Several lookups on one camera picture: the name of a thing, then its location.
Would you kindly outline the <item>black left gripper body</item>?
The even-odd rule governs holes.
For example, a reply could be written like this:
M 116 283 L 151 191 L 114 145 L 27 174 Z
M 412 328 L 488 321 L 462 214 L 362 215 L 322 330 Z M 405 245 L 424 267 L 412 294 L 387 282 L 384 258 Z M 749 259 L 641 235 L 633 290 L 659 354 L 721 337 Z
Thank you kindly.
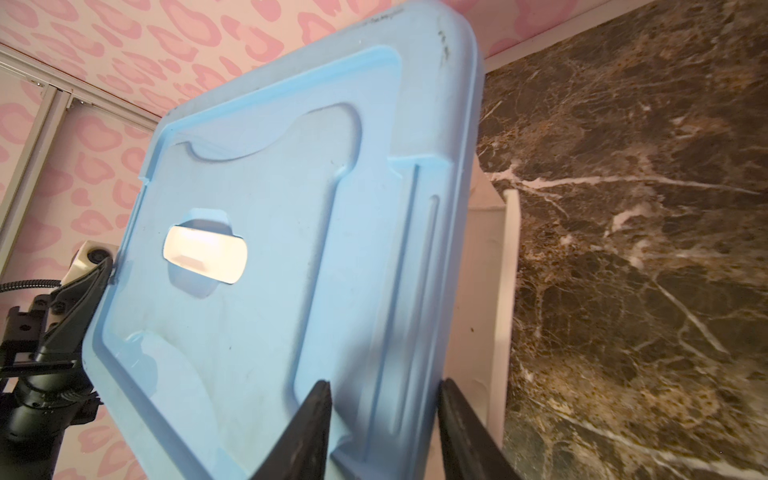
M 8 313 L 1 341 L 1 380 L 16 381 L 1 395 L 1 434 L 16 443 L 62 436 L 93 422 L 101 405 L 82 364 L 87 326 L 72 301 L 44 294 L 27 312 Z

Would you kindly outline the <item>white plastic storage bin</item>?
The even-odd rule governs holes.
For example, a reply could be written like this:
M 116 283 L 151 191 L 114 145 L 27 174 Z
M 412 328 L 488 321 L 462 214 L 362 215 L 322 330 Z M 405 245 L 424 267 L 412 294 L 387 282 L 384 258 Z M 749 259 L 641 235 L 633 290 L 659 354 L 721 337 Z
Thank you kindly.
M 521 229 L 516 190 L 498 193 L 474 159 L 444 376 L 502 445 Z

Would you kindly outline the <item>blue plastic bin lid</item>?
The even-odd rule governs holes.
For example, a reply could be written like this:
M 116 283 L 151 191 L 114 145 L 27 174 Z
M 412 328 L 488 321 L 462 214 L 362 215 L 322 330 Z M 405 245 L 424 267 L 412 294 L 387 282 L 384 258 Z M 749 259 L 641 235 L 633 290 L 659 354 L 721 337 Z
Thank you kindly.
M 151 479 L 247 479 L 330 384 L 330 479 L 420 479 L 483 88 L 408 1 L 171 110 L 86 372 Z

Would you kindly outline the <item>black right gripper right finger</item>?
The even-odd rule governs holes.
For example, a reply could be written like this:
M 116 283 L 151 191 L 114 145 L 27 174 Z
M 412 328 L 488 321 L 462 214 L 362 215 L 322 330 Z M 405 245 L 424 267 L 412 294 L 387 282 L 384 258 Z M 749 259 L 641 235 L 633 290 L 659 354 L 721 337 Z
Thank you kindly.
M 448 480 L 520 480 L 452 379 L 439 386 L 438 426 Z

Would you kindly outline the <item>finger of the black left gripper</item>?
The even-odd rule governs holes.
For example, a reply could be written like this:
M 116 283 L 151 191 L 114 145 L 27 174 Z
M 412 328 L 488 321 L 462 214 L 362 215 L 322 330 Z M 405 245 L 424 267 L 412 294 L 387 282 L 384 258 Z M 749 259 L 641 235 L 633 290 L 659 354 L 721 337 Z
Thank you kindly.
M 44 362 L 75 361 L 81 357 L 85 334 L 104 295 L 113 268 L 113 259 L 105 257 L 88 274 L 56 291 L 54 304 L 61 303 L 61 314 L 54 314 L 56 327 L 49 330 L 37 351 Z

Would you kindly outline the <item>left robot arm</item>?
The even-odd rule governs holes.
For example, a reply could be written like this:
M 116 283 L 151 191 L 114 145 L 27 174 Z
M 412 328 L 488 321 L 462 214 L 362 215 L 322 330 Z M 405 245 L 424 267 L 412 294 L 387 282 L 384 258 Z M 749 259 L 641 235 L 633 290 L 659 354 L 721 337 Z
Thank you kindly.
M 101 400 L 82 360 L 87 330 L 113 268 L 111 253 L 97 247 L 77 279 L 8 282 L 3 292 L 48 287 L 28 311 L 8 311 L 1 334 L 1 476 L 50 479 L 65 432 L 95 420 Z

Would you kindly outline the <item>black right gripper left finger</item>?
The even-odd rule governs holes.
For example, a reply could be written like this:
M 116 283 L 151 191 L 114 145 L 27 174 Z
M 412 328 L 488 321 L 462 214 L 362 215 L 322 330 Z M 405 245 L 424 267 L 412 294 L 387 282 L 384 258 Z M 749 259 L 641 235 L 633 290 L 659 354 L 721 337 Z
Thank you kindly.
M 319 380 L 251 479 L 322 480 L 331 418 L 331 385 Z

